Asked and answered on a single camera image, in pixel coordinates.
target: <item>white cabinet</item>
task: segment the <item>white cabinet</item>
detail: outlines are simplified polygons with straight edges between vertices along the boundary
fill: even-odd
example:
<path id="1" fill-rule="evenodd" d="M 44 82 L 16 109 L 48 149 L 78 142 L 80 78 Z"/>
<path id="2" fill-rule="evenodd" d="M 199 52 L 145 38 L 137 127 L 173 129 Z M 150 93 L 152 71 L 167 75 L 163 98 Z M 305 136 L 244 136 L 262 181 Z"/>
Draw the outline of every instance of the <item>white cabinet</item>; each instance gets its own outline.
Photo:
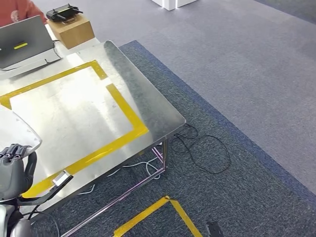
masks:
<path id="1" fill-rule="evenodd" d="M 173 10 L 180 6 L 186 5 L 197 0 L 152 0 L 167 10 Z"/>

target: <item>yellow tape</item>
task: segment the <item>yellow tape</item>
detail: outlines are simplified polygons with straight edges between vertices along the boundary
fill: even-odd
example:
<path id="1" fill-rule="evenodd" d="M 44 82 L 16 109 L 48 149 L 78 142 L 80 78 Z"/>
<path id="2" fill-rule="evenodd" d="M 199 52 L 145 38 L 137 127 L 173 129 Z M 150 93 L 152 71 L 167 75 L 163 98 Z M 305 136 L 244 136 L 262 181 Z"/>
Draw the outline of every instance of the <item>yellow tape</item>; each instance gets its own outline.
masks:
<path id="1" fill-rule="evenodd" d="M 159 208 L 164 206 L 164 204 L 167 203 L 169 201 L 169 197 L 163 197 L 160 200 L 149 206 L 149 208 L 140 212 L 140 214 L 133 217 L 133 219 L 126 222 L 125 224 L 119 227 L 118 229 L 115 230 L 114 232 L 114 237 L 121 237 L 127 233 L 127 231 L 130 230 L 131 228 L 136 226 L 137 223 L 143 221 L 143 219 L 149 216 L 150 214 L 158 210 Z"/>
<path id="2" fill-rule="evenodd" d="M 149 206 L 149 208 L 140 212 L 140 214 L 133 217 L 133 219 L 126 222 L 125 224 L 118 227 L 114 231 L 114 237 L 121 237 L 131 228 L 136 226 L 137 224 L 144 220 L 145 218 L 149 216 L 150 214 L 164 206 L 167 202 L 170 202 L 174 209 L 186 223 L 186 225 L 191 231 L 194 237 L 203 237 L 200 231 L 198 231 L 193 222 L 180 206 L 180 204 L 176 200 L 171 200 L 168 196 L 165 196 L 159 199 L 158 201 Z"/>
<path id="3" fill-rule="evenodd" d="M 110 154 L 113 151 L 118 150 L 124 145 L 130 143 L 139 136 L 144 135 L 149 130 L 145 126 L 142 120 L 140 120 L 130 106 L 125 101 L 125 99 L 113 84 L 108 85 L 106 87 L 109 92 L 113 97 L 113 99 L 124 113 L 124 115 L 133 125 L 133 130 L 123 135 L 113 142 L 107 144 L 104 147 L 98 149 L 84 158 L 80 159 L 77 162 L 71 164 L 68 167 L 64 168 L 66 171 L 71 175 L 74 175 L 81 169 L 84 169 L 88 165 L 98 161 L 104 156 Z M 48 190 L 53 185 L 52 181 L 56 178 L 59 173 L 62 172 L 62 169 L 57 173 L 48 177 L 39 183 L 32 186 L 29 191 L 23 194 L 25 198 L 35 197 L 41 192 Z"/>
<path id="4" fill-rule="evenodd" d="M 22 47 L 24 47 L 24 46 L 26 46 L 26 45 L 28 45 L 28 43 L 23 43 L 23 44 L 14 47 L 14 49 L 19 49 L 19 48 L 22 48 Z"/>
<path id="5" fill-rule="evenodd" d="M 179 215 L 186 223 L 186 225 L 188 226 L 188 228 L 194 237 L 203 237 L 200 231 L 198 231 L 193 224 L 193 222 L 180 206 L 178 201 L 170 200 L 170 202 L 179 213 Z"/>
<path id="6" fill-rule="evenodd" d="M 54 80 L 63 78 L 63 77 L 70 75 L 72 73 L 78 72 L 79 70 L 82 70 L 87 67 L 92 67 L 95 71 L 95 73 L 97 73 L 100 77 L 100 80 L 103 80 L 107 77 L 107 75 L 103 71 L 103 69 L 102 69 L 101 66 L 99 65 L 99 63 L 97 63 L 96 60 L 94 60 L 91 62 L 84 63 L 78 67 L 75 67 L 75 68 L 69 69 L 62 73 L 59 73 L 52 77 L 49 77 L 49 78 L 40 80 L 33 84 L 24 86 L 20 89 L 10 92 L 8 94 L 0 96 L 0 104 L 5 106 L 8 109 L 11 109 L 10 99 L 12 97 L 20 95 L 24 92 L 30 91 L 32 89 L 35 89 L 42 85 L 45 85 L 45 84 L 54 81 Z"/>
<path id="7" fill-rule="evenodd" d="M 104 79 L 107 75 L 102 69 L 97 61 L 92 61 L 88 63 L 84 63 L 75 68 L 69 69 L 64 71 L 60 74 L 57 74 L 52 77 L 43 79 L 38 81 L 31 85 L 25 86 L 18 90 L 10 92 L 6 95 L 0 97 L 0 104 L 2 104 L 5 107 L 11 109 L 10 98 L 12 98 L 16 95 L 22 94 L 26 91 L 32 90 L 38 88 L 44 84 L 48 84 L 54 80 L 60 79 L 75 73 L 81 69 L 87 67 L 92 67 L 94 71 L 100 77 L 100 79 Z M 119 149 L 124 145 L 126 145 L 129 142 L 131 142 L 139 136 L 147 133 L 148 128 L 143 123 L 115 85 L 110 84 L 106 86 L 106 89 L 113 97 L 113 99 L 123 111 L 123 113 L 131 123 L 133 130 L 127 134 L 123 135 L 118 139 L 116 139 L 113 142 L 107 144 L 106 146 L 101 147 L 97 151 L 94 151 L 90 155 L 81 158 L 77 162 L 71 164 L 68 167 L 64 168 L 68 173 L 74 175 L 80 170 L 82 170 L 88 165 L 94 163 L 97 160 L 100 160 L 104 156 L 106 156 L 109 153 Z M 35 197 L 41 192 L 49 189 L 53 185 L 52 181 L 56 178 L 59 173 L 64 170 L 62 169 L 55 174 L 51 175 L 46 179 L 44 179 L 39 183 L 32 186 L 29 191 L 23 194 L 25 198 L 32 198 Z"/>

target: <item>red shirt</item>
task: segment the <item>red shirt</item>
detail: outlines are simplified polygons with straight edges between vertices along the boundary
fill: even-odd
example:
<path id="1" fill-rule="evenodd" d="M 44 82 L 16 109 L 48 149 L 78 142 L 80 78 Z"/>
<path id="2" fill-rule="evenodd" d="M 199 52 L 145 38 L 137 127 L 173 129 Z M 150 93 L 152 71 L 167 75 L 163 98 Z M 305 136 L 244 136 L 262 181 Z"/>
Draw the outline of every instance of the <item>red shirt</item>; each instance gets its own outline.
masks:
<path id="1" fill-rule="evenodd" d="M 46 23 L 44 14 L 31 0 L 0 0 L 0 27 L 37 15 Z"/>

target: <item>cardboard box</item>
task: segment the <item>cardboard box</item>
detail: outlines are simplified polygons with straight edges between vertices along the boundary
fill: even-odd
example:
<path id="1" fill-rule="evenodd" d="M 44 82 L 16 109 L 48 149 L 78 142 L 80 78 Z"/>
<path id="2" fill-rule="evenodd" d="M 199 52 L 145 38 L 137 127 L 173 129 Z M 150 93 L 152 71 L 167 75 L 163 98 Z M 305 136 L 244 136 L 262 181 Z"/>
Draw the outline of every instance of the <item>cardboard box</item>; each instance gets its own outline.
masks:
<path id="1" fill-rule="evenodd" d="M 60 40 L 67 49 L 94 38 L 90 21 L 82 14 L 77 14 L 69 23 L 53 22 L 48 20 L 56 38 Z"/>

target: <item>stainless steel tabletop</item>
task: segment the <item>stainless steel tabletop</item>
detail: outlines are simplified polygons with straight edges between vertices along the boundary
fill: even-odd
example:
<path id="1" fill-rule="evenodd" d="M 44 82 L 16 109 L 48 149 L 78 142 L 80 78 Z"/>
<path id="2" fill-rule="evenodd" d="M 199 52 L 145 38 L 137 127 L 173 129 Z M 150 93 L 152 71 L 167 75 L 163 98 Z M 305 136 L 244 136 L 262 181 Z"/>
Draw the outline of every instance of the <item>stainless steel tabletop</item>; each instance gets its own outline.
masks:
<path id="1" fill-rule="evenodd" d="M 186 123 L 110 41 L 2 80 L 0 103 L 11 106 L 43 140 L 37 150 L 35 185 L 26 197 L 45 192 L 63 169 L 74 175 L 41 209 L 165 140 Z"/>

